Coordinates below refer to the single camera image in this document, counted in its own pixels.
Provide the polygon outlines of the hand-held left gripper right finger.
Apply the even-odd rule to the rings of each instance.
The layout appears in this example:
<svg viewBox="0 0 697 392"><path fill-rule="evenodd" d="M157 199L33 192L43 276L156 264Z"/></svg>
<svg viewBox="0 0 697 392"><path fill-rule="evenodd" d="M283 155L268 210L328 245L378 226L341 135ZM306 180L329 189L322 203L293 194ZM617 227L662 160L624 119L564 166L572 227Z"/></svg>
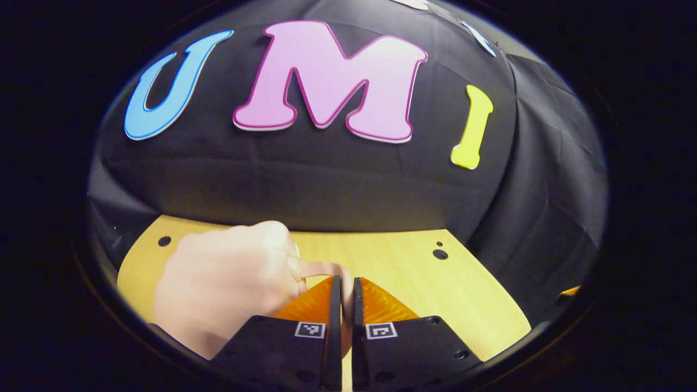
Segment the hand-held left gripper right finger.
<svg viewBox="0 0 697 392"><path fill-rule="evenodd" d="M480 365L442 317L420 317L369 279L354 280L353 392L438 392Z"/></svg>

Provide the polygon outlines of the black backdrop cloth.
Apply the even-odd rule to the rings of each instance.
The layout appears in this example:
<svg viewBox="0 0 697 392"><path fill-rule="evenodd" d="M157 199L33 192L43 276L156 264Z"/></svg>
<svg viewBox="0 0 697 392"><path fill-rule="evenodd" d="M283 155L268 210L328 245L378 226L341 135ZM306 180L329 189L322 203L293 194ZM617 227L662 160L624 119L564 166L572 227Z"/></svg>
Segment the black backdrop cloth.
<svg viewBox="0 0 697 392"><path fill-rule="evenodd" d="M113 270L160 215L446 229L535 325L602 244L608 169L585 104L466 11L251 0L167 38L115 97L89 219Z"/></svg>

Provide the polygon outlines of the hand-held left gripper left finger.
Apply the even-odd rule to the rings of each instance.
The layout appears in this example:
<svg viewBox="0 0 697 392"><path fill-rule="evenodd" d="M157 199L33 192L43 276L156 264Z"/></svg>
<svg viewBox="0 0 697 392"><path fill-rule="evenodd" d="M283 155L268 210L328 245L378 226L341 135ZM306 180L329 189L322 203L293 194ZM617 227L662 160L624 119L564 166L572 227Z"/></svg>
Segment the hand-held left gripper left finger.
<svg viewBox="0 0 697 392"><path fill-rule="evenodd" d="M212 366L254 392L341 392L341 288L329 277L271 317L252 316Z"/></svg>

